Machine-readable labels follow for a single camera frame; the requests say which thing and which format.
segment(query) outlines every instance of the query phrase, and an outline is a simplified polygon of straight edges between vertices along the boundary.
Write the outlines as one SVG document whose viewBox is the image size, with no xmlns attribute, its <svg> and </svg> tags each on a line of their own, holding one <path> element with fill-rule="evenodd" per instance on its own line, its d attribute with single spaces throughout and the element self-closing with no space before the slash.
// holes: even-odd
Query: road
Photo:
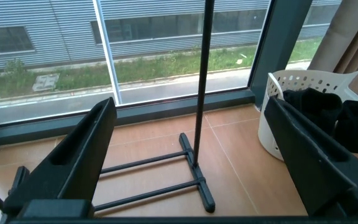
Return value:
<svg viewBox="0 0 358 224">
<path fill-rule="evenodd" d="M 247 85 L 247 82 L 248 75 L 244 74 L 213 78 L 207 81 L 206 91 L 209 92 L 243 87 Z M 193 81 L 190 82 L 166 83 L 124 89 L 121 91 L 121 98 L 124 104 L 129 104 L 190 95 L 197 93 L 197 91 L 198 81 L 193 79 Z M 57 114 L 86 111 L 92 108 L 97 102 L 110 96 L 113 96 L 112 92 L 104 92 L 92 95 L 69 96 L 52 100 L 0 106 L 0 124 Z"/>
</svg>

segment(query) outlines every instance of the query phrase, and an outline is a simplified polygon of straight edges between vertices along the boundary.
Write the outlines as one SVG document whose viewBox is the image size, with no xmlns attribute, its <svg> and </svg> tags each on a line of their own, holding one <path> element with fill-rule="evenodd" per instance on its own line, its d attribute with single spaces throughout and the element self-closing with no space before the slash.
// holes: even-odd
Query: beige curtain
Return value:
<svg viewBox="0 0 358 224">
<path fill-rule="evenodd" d="M 358 71 L 358 0 L 342 1 L 308 69 Z M 358 76 L 349 88 L 358 94 Z"/>
</svg>

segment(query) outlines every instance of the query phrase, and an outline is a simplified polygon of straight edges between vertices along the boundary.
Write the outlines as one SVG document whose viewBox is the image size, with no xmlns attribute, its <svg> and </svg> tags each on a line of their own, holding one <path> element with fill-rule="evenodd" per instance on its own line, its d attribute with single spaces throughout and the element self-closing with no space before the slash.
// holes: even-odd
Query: floor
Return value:
<svg viewBox="0 0 358 224">
<path fill-rule="evenodd" d="M 213 215 L 306 215 L 285 164 L 260 145 L 260 113 L 240 106 L 205 113 L 200 166 L 216 202 Z M 179 134 L 194 139 L 195 115 L 118 127 L 103 167 L 161 156 L 181 150 Z M 62 140 L 45 139 L 0 147 L 0 197 L 6 198 L 16 169 L 30 170 Z M 187 161 L 174 158 L 102 175 L 93 205 L 192 180 Z M 97 216 L 204 216 L 193 188 L 105 210 Z"/>
</svg>

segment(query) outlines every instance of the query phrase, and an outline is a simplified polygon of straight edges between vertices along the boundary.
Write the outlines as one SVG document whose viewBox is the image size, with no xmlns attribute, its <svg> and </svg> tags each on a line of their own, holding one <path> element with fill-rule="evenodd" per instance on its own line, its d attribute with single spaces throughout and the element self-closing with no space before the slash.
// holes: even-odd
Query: laundry basket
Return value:
<svg viewBox="0 0 358 224">
<path fill-rule="evenodd" d="M 323 93 L 335 93 L 341 97 L 342 101 L 358 101 L 358 95 L 349 88 L 349 84 L 357 75 L 358 71 L 349 74 L 313 70 L 282 70 L 269 73 L 259 120 L 258 137 L 260 143 L 271 155 L 283 160 L 264 115 L 270 96 L 277 95 L 279 99 L 283 100 L 283 91 L 285 90 L 304 90 L 310 87 Z"/>
</svg>

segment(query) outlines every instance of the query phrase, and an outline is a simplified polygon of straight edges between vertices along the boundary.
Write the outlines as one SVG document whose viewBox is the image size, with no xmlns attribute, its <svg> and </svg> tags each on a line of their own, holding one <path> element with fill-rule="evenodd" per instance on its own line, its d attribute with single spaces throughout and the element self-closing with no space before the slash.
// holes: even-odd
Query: corrugated metal wall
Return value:
<svg viewBox="0 0 358 224">
<path fill-rule="evenodd" d="M 341 0 L 314 0 L 313 5 L 339 4 Z M 105 19 L 150 17 L 203 12 L 203 0 L 102 0 Z M 215 11 L 266 9 L 269 0 L 217 0 Z M 5 0 L 0 1 L 0 27 L 25 26 L 35 47 L 33 52 L 0 54 L 0 68 L 8 60 L 42 65 L 104 58 L 96 45 L 90 21 L 95 21 L 92 0 Z M 305 27 L 300 37 L 324 35 L 327 24 Z M 256 43 L 260 30 L 213 34 L 211 45 Z M 201 35 L 111 43 L 114 56 L 190 49 L 201 43 Z"/>
</svg>

